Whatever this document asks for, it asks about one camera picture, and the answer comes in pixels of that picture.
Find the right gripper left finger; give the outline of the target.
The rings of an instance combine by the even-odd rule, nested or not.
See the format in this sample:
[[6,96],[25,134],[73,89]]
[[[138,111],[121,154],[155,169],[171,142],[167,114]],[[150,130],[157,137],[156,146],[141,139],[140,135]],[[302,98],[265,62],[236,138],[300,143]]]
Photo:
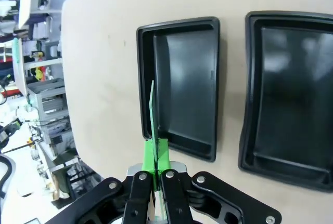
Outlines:
[[153,141],[144,145],[142,164],[128,169],[123,181],[109,177],[52,218],[52,223],[147,223],[155,211]]

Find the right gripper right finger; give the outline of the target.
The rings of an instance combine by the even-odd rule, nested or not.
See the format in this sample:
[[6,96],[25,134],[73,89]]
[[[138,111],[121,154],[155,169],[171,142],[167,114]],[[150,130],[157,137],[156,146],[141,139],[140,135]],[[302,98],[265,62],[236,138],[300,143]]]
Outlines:
[[193,223],[191,210],[217,223],[281,223],[279,211],[211,173],[172,168],[166,139],[157,141],[157,169],[168,223]]

